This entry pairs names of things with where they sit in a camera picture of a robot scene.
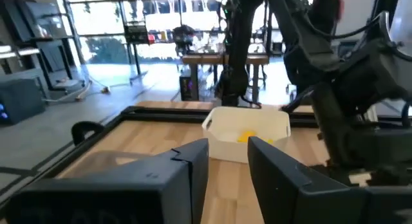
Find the floor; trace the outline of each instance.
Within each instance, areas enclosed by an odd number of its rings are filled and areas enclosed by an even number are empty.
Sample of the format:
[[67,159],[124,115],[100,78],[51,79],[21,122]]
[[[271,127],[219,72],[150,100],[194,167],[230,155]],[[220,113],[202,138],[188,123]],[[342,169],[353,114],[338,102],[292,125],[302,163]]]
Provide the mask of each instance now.
[[[99,83],[93,83],[82,102],[52,102],[46,112],[29,118],[14,126],[0,127],[0,201],[6,198],[10,183],[21,175],[34,176],[49,167],[59,156],[73,146],[70,128],[76,122],[90,120],[105,124],[125,107],[144,100],[180,100],[179,73],[174,64],[144,64],[141,79],[129,78],[136,74],[135,66],[88,65],[89,75]],[[264,104],[286,104],[289,96],[285,92],[288,78],[281,61],[273,61],[265,67],[267,86],[259,94]],[[102,85],[113,86],[111,93],[100,93]],[[377,113],[398,115],[393,104],[377,106]],[[19,184],[30,179],[20,178]]]

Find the desk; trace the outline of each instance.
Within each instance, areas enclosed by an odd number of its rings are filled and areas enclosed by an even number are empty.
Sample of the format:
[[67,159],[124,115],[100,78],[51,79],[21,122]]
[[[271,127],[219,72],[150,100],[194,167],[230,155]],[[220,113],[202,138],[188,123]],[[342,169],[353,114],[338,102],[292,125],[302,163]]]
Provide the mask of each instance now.
[[[223,56],[224,51],[222,43],[212,44],[215,45],[214,49],[216,53],[202,53],[200,50],[206,48],[203,47],[196,50],[196,53],[191,53],[184,55],[182,58],[183,64],[189,65],[191,69],[191,80],[193,85],[192,97],[195,100],[199,100],[199,86],[198,86],[198,66],[204,64],[213,65],[213,81],[216,83],[218,81],[218,68],[217,65],[228,64],[229,55]],[[261,44],[251,44],[249,46],[249,54],[246,59],[246,65],[253,65],[253,84],[252,84],[252,101],[258,101],[259,88],[259,66],[264,66],[269,64],[269,57],[265,54],[265,48]]]
[[[199,86],[198,86],[198,66],[204,64],[211,64],[211,65],[219,65],[219,64],[228,64],[229,56],[226,55],[225,62],[223,62],[223,55],[216,54],[216,55],[200,55],[200,54],[190,54],[185,55],[182,58],[183,64],[188,64],[191,69],[191,80],[194,90],[193,98],[199,100]],[[253,85],[252,85],[252,101],[258,101],[258,80],[259,80],[259,66],[269,64],[269,57],[266,55],[257,55],[257,54],[249,54],[246,59],[246,64],[253,65]],[[217,82],[217,67],[213,67],[213,75],[214,75],[214,82]]]
[[[211,103],[204,102],[140,102],[138,105],[187,109],[212,107]],[[287,153],[306,164],[324,162],[327,154],[316,134],[316,129],[292,130],[293,140],[286,148]],[[124,122],[61,172],[59,178],[101,171],[145,155],[162,153],[202,136],[199,124]],[[247,164],[210,159],[202,223],[263,223]]]

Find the white container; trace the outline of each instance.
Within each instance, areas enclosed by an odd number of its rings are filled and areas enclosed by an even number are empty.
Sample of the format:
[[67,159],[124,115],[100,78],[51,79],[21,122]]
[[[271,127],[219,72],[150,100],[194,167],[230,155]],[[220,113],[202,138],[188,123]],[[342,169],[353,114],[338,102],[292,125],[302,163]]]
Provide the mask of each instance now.
[[248,163],[247,143],[238,142],[245,131],[254,131],[257,137],[274,142],[290,136],[289,115],[274,106],[216,107],[201,126],[203,136],[209,140],[209,157],[231,162]]

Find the wooden tabletop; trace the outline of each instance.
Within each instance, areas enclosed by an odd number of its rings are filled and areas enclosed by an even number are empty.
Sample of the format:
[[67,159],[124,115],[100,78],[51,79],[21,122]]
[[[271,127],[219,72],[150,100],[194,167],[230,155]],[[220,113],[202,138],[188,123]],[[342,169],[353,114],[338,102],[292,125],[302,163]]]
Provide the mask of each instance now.
[[[223,55],[217,54],[188,54],[182,58],[183,64],[223,64]],[[229,55],[225,56],[225,64],[229,62]],[[269,64],[269,57],[265,54],[249,54],[246,64],[266,65]]]
[[[204,102],[140,102],[145,107],[210,109]],[[316,129],[293,129],[286,152],[307,164],[327,160]],[[75,161],[59,178],[72,178],[102,171],[148,155],[168,151],[203,137],[201,125],[125,121]],[[202,223],[263,223],[258,201],[244,163],[210,159],[209,183]]]

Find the black box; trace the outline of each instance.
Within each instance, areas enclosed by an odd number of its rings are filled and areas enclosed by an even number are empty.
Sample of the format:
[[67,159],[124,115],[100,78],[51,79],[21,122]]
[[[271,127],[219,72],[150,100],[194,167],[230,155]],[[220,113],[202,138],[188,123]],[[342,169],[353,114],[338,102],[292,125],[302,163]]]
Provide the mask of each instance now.
[[16,124],[44,111],[41,92],[34,80],[0,83],[0,124]]
[[183,70],[182,74],[179,77],[180,84],[180,98],[182,101],[196,101],[193,97],[193,90],[198,89],[193,86],[191,79],[191,71]]

